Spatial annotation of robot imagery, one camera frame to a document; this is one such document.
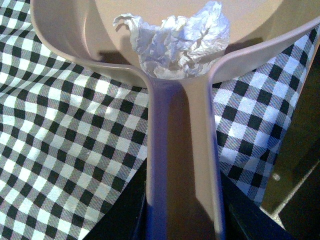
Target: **dustpan handle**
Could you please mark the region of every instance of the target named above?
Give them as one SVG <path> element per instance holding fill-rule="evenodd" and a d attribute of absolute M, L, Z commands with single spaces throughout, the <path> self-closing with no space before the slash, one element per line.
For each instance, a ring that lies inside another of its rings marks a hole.
<path fill-rule="evenodd" d="M 148 240 L 224 239 L 211 89 L 192 79 L 148 84 Z"/>

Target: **beige dustpan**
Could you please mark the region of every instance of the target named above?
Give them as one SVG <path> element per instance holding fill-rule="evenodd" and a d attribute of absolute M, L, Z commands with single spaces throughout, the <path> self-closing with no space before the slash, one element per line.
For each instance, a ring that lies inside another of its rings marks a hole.
<path fill-rule="evenodd" d="M 148 77 L 130 32 L 112 22 L 124 13 L 160 25 L 191 17 L 206 0 L 31 0 L 32 23 L 54 53 L 102 75 L 147 87 L 147 239 L 224 239 L 212 84 L 241 76 L 320 24 L 319 0 L 221 0 L 230 45 L 208 75 Z"/>

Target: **gingham tablecloth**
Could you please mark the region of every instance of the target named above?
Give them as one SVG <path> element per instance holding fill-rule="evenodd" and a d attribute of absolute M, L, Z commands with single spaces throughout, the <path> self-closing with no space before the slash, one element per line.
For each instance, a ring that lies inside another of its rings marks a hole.
<path fill-rule="evenodd" d="M 148 91 L 48 50 L 29 0 L 0 4 L 1 239 L 83 239 L 147 157 Z M 257 205 L 319 33 L 212 88 L 221 170 Z"/>

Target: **dustpan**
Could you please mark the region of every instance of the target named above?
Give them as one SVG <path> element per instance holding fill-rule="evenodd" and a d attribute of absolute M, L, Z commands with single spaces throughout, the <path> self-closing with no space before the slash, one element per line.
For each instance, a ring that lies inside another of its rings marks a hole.
<path fill-rule="evenodd" d="M 170 15 L 190 17 L 205 3 L 31 2 L 33 26 L 50 50 L 119 82 L 148 88 L 150 239 L 187 239 L 197 234 L 203 239 L 202 234 L 213 227 L 208 239 L 224 238 L 211 85 L 261 66 L 320 23 L 317 1 L 222 1 L 231 22 L 227 54 L 208 75 L 181 80 L 147 77 L 128 44 L 129 31 L 115 31 L 112 26 L 122 13 L 131 12 L 159 24 Z M 194 224 L 194 216 L 200 224 Z"/>

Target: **crumpled tissue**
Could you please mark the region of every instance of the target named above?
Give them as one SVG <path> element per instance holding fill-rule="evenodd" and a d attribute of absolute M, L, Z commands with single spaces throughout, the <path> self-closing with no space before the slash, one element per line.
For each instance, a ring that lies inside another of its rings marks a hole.
<path fill-rule="evenodd" d="M 149 25 L 140 16 L 121 14 L 130 30 L 132 49 L 142 70 L 153 78 L 185 79 L 206 74 L 229 44 L 229 20 L 222 4 L 209 1 L 190 18 L 169 16 L 161 26 Z"/>

